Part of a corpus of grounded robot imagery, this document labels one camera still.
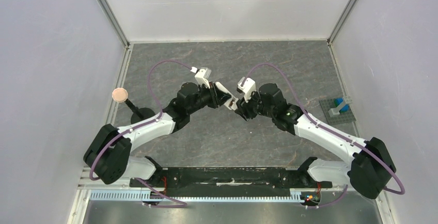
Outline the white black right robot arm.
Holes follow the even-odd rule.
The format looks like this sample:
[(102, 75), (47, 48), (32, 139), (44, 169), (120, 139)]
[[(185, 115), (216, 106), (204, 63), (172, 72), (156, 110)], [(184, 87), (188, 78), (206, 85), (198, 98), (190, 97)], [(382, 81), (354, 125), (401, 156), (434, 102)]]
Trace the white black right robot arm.
[(237, 101), (235, 112), (244, 120), (270, 118), (278, 129), (312, 141), (340, 158), (338, 162), (308, 158), (298, 173), (303, 186), (311, 187), (317, 182), (347, 184), (369, 199), (376, 199), (383, 190), (388, 190), (396, 167), (382, 140), (355, 137), (318, 120), (288, 103), (274, 83), (256, 89), (253, 80), (244, 78), (237, 91), (243, 98)]

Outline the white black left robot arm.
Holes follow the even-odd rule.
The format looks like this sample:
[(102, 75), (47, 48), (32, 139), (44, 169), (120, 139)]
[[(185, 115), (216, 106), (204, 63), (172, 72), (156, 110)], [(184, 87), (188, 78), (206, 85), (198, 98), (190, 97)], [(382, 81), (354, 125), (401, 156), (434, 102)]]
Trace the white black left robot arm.
[(102, 126), (83, 157), (91, 168), (90, 179), (113, 184), (120, 178), (141, 178), (150, 187), (158, 186), (162, 173), (157, 165), (149, 158), (132, 156), (131, 152), (179, 131), (189, 123), (191, 114), (204, 107), (235, 110), (235, 103), (236, 97), (219, 82), (208, 86), (185, 83), (161, 113), (128, 126)]

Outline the red and white remote control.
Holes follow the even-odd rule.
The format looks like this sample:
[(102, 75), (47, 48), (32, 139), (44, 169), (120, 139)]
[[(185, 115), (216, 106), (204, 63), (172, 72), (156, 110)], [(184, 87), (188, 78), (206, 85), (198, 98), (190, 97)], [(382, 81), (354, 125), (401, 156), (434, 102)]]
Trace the red and white remote control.
[(216, 88), (219, 90), (220, 93), (224, 95), (221, 102), (222, 105), (225, 106), (227, 109), (235, 111), (237, 110), (237, 100), (236, 98), (224, 85), (222, 85), (220, 82), (214, 83)]

